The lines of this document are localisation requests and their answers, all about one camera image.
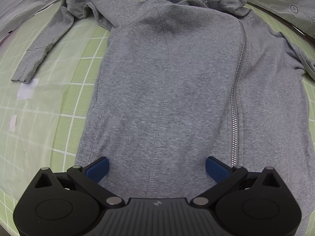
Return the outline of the large white tape piece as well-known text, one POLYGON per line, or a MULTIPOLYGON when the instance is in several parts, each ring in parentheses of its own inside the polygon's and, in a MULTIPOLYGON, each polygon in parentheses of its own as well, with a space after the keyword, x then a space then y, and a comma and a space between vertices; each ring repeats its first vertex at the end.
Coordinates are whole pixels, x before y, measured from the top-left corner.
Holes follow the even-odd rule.
POLYGON ((29 100, 33 97, 36 86, 38 85, 39 79, 34 78, 29 83, 21 83, 18 92, 17 100, 29 100))

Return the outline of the grey zip hoodie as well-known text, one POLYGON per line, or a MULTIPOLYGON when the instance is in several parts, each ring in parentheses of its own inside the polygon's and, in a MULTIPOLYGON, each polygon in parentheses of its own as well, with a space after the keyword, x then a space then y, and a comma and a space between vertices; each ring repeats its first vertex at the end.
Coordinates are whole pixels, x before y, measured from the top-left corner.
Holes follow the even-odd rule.
POLYGON ((314 149, 302 75, 314 61, 246 0, 62 0, 12 80, 27 83, 75 19, 110 31, 76 162, 109 158, 101 185, 123 198, 187 197, 214 181, 207 156, 274 167, 314 211, 314 149))

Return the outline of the small white tape piece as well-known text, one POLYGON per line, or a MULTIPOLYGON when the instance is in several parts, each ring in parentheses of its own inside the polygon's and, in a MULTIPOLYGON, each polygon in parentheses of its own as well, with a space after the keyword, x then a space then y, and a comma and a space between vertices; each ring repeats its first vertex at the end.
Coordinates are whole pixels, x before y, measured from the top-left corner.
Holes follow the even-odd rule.
POLYGON ((17 121, 17 115, 14 114, 11 116, 10 121, 8 123, 8 130, 10 132, 14 132, 16 130, 16 121, 17 121))

